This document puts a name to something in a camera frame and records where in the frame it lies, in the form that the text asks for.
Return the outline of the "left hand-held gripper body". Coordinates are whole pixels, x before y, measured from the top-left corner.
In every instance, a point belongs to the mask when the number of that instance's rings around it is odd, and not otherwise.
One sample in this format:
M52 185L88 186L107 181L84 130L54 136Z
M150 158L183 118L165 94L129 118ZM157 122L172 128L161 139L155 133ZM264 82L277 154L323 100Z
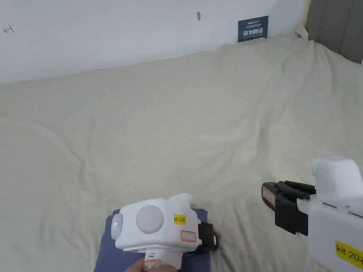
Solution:
M213 225L202 222L191 208L192 195L181 193L124 206L111 223L111 238L124 252L143 253L145 264L181 268L185 253L197 253L202 233Z

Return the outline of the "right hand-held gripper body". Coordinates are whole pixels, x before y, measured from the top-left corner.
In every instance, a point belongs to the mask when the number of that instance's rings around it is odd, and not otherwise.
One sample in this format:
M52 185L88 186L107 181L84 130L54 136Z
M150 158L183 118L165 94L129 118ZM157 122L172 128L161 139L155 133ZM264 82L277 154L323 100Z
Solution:
M316 193L296 203L278 198L275 225L297 235L313 260L329 272L363 270L363 182L345 157L316 160Z

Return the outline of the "person's left hand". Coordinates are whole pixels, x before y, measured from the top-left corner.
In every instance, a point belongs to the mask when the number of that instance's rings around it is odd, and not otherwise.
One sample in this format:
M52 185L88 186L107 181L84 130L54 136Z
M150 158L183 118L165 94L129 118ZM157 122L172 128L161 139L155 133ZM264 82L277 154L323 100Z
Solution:
M177 272L176 268L157 262L155 265L145 264L145 259L138 259L133 265L125 270L125 272Z

